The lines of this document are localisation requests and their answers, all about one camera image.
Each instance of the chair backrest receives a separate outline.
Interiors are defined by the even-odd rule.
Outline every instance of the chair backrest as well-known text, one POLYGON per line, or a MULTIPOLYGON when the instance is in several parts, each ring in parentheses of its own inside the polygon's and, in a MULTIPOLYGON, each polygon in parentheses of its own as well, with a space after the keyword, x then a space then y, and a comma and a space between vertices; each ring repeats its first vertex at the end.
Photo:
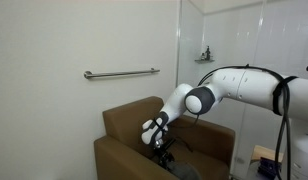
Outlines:
POLYGON ((163 107, 159 97, 148 97, 103 112, 106 133, 146 157, 153 150, 141 139, 142 124, 157 117, 163 107))

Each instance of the small shelf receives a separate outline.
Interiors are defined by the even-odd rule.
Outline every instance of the small shelf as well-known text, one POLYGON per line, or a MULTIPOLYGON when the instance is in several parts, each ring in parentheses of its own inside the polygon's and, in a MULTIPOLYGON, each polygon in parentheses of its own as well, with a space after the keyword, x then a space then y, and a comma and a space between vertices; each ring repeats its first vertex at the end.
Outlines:
POLYGON ((210 60, 201 60, 201 59, 198 59, 198 60, 195 60, 195 62, 214 62, 215 60, 213 59, 210 59, 210 60))

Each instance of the grab bar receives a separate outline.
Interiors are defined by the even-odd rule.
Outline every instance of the grab bar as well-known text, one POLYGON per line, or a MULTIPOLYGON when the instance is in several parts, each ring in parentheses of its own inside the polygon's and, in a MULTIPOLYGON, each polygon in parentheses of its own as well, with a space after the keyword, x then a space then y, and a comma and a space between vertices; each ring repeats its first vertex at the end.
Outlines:
POLYGON ((84 77, 86 79, 94 78, 94 77, 109 77, 109 76, 123 76, 123 75, 131 75, 131 74, 144 74, 144 73, 156 73, 160 72, 159 69, 151 68, 148 71, 130 71, 130 72, 115 72, 115 73, 100 73, 100 74, 93 74, 91 71, 85 71, 84 77))

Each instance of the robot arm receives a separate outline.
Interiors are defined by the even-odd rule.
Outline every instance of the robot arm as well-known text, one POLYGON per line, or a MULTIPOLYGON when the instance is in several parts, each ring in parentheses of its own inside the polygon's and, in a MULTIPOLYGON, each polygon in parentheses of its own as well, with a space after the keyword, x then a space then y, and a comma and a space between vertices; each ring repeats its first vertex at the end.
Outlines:
MULTIPOLYGON (((143 124, 142 140, 154 145, 167 131, 167 124, 186 110, 195 115, 207 113, 223 98, 230 98, 272 110, 273 91, 278 80, 272 75, 247 69, 221 69, 216 71, 210 83, 197 88, 179 85, 159 113, 156 121, 143 124)), ((291 118, 308 121, 308 80, 295 79, 289 84, 291 118)), ((279 111, 283 112, 282 98, 279 111)))

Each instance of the armchair armrest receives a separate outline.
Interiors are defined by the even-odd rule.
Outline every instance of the armchair armrest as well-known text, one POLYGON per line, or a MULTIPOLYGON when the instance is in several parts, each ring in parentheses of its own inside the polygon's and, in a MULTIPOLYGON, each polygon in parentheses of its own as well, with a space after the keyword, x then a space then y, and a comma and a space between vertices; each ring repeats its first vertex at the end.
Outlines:
POLYGON ((104 136, 94 142, 98 179, 177 179, 150 159, 104 136))
MULTIPOLYGON (((195 118, 180 116, 171 125, 188 127, 193 125, 195 118)), ((235 143, 235 132, 229 128, 198 120, 191 128, 170 127, 169 132, 177 135, 191 148, 223 161, 230 167, 235 143)))

